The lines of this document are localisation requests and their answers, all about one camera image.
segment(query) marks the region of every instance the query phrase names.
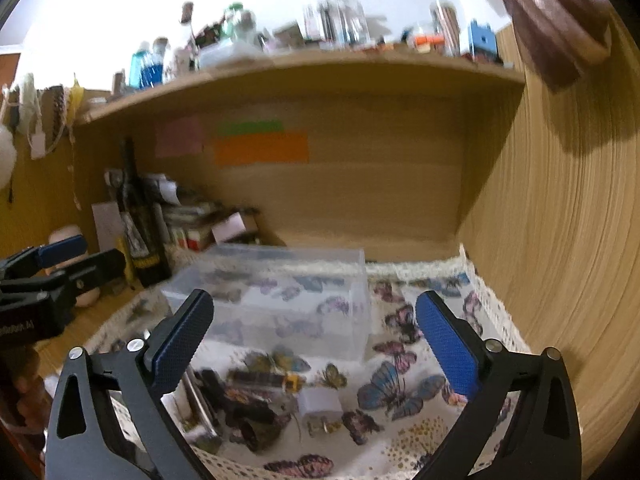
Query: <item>silver screw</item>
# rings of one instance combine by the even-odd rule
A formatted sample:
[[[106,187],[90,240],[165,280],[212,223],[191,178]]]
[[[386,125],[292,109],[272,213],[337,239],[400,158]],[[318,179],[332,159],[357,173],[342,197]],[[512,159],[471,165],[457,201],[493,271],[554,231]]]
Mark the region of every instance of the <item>silver screw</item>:
[[[127,343],[127,350],[129,352],[137,352],[145,345],[145,342],[142,339],[132,339]]]
[[[559,361],[562,357],[562,354],[557,348],[553,348],[552,346],[550,346],[546,349],[546,356],[549,357],[549,359],[553,359],[554,361]]]
[[[69,350],[69,359],[78,359],[84,350],[81,346],[75,346],[71,350]]]
[[[504,348],[502,346],[502,343],[500,341],[498,341],[497,339],[487,339],[484,342],[484,346],[486,346],[486,349],[489,352],[493,352],[495,354],[497,354],[498,352],[502,352],[502,348]]]

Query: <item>brown satin fabric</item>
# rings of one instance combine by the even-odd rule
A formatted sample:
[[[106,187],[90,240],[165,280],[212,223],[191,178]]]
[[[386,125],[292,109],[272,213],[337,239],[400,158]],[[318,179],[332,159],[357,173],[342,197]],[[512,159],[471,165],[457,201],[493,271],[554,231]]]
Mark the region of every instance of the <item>brown satin fabric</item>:
[[[523,61],[554,91],[610,55],[608,0],[503,0]]]

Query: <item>pink sticky note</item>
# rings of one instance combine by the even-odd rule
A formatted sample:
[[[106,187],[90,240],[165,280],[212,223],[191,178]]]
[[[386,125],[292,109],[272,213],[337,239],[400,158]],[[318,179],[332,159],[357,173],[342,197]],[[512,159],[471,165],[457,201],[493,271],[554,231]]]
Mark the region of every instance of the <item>pink sticky note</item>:
[[[196,116],[156,123],[156,158],[202,153],[204,137]]]

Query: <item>dark glass bottle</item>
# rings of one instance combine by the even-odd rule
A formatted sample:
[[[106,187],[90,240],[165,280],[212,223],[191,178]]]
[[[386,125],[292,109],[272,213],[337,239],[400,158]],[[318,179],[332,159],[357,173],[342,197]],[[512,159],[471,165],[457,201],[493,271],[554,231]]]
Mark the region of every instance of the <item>dark glass bottle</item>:
[[[136,170],[131,137],[122,139],[120,151],[124,160],[124,171],[122,186],[118,193],[118,207],[133,266],[140,282],[146,288],[167,280],[171,276],[171,271],[151,204]]]

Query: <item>clear acrylic organizer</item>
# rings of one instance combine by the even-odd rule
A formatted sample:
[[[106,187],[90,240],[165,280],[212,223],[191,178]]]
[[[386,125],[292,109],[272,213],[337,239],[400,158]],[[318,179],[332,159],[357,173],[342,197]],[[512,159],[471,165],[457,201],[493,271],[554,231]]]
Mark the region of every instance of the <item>clear acrylic organizer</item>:
[[[196,288],[212,295],[205,339],[270,352],[361,361],[370,333],[362,250],[223,244],[162,286],[172,312]]]

